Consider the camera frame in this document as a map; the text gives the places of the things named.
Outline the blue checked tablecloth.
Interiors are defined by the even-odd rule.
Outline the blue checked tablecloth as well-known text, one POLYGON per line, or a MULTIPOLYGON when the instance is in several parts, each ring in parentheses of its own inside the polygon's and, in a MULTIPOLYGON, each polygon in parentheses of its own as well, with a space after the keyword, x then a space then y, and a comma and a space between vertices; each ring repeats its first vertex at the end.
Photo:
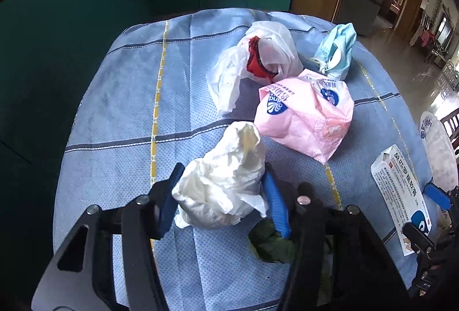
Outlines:
POLYGON ((345 80, 355 108, 349 131, 326 163, 269 138, 254 146, 250 124, 259 84, 240 83, 235 109, 219 115, 207 73, 256 21, 284 24, 299 57, 311 56, 328 35, 329 22, 282 12, 207 10, 170 21, 137 24, 113 41, 75 115, 63 155, 55 199, 53 241, 59 246, 83 210, 126 205, 166 179, 177 163, 210 154, 224 165, 259 150, 284 181, 308 181, 332 207, 359 206, 388 249, 406 284, 414 255, 404 255, 394 224, 371 173, 380 153, 395 145, 421 183, 431 178, 422 141, 399 90, 360 43, 352 49, 345 80))

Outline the pink plastic bag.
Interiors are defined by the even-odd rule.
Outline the pink plastic bag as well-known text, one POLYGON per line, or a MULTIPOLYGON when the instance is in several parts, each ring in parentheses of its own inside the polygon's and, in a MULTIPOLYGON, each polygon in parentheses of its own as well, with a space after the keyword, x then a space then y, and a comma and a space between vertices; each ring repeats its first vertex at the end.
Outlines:
POLYGON ((351 125, 354 101, 344 81, 304 70, 258 91, 261 135, 326 164, 351 125))

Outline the white plastic trash bag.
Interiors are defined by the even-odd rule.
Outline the white plastic trash bag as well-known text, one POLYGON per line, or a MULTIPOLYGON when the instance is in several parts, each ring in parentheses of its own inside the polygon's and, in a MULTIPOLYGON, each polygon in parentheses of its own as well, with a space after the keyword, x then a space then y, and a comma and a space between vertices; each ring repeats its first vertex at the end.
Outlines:
POLYGON ((431 112, 423 112, 419 123, 420 137, 428 157, 434 184, 449 192, 458 186, 458 165, 449 136, 443 124, 431 112))

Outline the white blue medicine box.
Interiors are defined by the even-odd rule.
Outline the white blue medicine box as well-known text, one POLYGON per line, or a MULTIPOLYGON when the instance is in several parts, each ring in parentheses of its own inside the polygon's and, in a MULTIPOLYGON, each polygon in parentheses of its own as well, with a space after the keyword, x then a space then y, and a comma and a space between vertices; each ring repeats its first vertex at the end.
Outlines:
POLYGON ((409 256, 414 251, 402 232, 403 226, 411 222, 425 235, 432 228, 419 184, 395 144, 381 152, 370 171, 390 212, 403 255, 409 256))

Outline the green vegetable leaf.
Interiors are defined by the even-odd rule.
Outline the green vegetable leaf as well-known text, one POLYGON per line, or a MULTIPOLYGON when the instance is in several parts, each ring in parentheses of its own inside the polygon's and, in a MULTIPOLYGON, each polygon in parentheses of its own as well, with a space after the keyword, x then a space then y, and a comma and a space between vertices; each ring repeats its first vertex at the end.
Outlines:
MULTIPOLYGON (((265 263, 293 264, 296 246, 291 240, 284 239, 275 229, 271 219, 262 219, 248 234, 250 250, 265 263)), ((331 301, 333 236, 324 238, 324 256, 320 275, 320 289, 317 304, 325 305, 331 301)))

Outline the teal lower kitchen cabinets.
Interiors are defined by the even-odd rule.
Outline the teal lower kitchen cabinets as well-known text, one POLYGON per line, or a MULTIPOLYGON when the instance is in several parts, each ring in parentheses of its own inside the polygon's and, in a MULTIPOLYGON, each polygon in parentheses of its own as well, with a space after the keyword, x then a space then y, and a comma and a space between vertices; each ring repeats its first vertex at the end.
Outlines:
POLYGON ((1 0, 1 185, 57 184, 71 120, 127 27, 208 8, 291 0, 1 0))

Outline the white tissue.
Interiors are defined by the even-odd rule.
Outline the white tissue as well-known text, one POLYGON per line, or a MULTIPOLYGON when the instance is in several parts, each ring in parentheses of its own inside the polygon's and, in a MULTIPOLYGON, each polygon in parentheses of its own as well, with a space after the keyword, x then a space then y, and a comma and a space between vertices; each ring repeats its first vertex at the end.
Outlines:
POLYGON ((175 225, 203 230, 235 226, 253 211, 262 218, 269 205, 261 191, 266 151, 252 122, 234 122, 204 157, 185 167, 172 190, 178 202, 175 225))

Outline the white bag with red item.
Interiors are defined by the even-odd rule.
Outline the white bag with red item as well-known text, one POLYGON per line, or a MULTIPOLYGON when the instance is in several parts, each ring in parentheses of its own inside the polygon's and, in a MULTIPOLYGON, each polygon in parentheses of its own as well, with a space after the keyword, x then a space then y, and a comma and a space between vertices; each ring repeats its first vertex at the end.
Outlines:
POLYGON ((217 113, 225 115, 236 107, 243 79, 269 85, 296 77, 303 69, 290 30, 276 21, 256 21, 235 46, 220 54, 206 79, 217 113))

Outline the blue face mask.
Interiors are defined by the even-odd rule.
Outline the blue face mask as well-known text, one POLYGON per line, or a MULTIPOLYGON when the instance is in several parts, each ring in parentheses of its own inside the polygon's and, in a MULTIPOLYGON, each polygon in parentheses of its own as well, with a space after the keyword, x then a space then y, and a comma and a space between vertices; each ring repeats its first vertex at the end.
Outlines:
POLYGON ((352 62, 352 48, 357 34, 352 23, 336 25, 324 38, 310 61, 321 74, 344 81, 352 62))

